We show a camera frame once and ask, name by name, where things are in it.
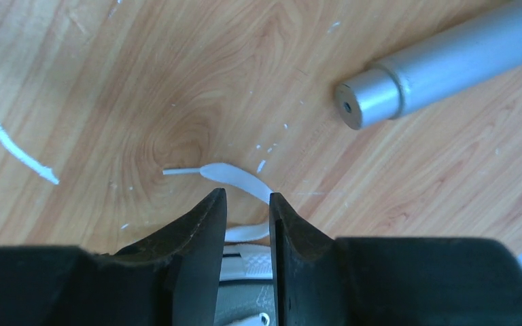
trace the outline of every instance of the wooden table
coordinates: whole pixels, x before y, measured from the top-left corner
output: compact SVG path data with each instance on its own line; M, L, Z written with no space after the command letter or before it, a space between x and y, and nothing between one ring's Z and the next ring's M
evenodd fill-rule
M333 87L486 0L0 0L0 245L114 252L255 173L330 236L485 236L522 252L522 67L356 132ZM228 189L231 223L265 204Z

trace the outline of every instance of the white speck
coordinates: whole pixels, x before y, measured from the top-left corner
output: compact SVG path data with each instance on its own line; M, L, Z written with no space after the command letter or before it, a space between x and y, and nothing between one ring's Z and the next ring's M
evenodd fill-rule
M340 21L336 21L333 23L333 25L331 25L331 27L329 27L329 30L327 31L327 33L331 33L333 31L335 31L337 29L337 27L339 27L339 25L341 25L341 22Z
M263 170L263 166L265 166L265 160L261 161L261 163L259 163L259 166L257 167L257 173L260 173L261 170Z
M113 16L113 14L115 14L116 11L117 11L117 7L111 8L111 11L109 12L108 18L111 18Z
M13 140L9 138L9 135L7 134L5 129L3 129L1 124L0 142L15 158L17 158L17 160L20 160L23 164L27 165L31 170L39 174L40 177L47 179L55 185L59 184L59 179L55 177L53 170L50 167L44 166L43 164L39 163L36 159L32 158L21 148L19 148L19 146L17 146L17 144L15 144Z

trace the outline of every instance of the silver metal cylinder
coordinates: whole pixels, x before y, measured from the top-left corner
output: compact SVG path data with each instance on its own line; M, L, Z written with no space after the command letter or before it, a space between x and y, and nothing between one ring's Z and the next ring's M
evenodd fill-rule
M345 123L396 119L522 65L522 0L387 56L335 90Z

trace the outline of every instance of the small hole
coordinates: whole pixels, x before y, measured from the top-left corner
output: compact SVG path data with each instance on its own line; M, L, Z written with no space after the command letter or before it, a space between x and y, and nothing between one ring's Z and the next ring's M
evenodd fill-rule
M271 320L269 319L269 315L265 312L262 312L259 314L259 316L261 317L261 322L263 323L263 325L269 326L269 323L271 322Z

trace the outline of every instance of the wood grain pattern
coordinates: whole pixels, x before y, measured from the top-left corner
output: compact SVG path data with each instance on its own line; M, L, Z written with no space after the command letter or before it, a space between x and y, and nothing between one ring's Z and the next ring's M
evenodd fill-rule
M370 60L502 2L0 0L0 121L60 179L0 144L0 245L114 252L216 186L163 168L266 160L261 179L331 236L521 252L522 67L359 132L332 101ZM232 223L266 218L228 197Z

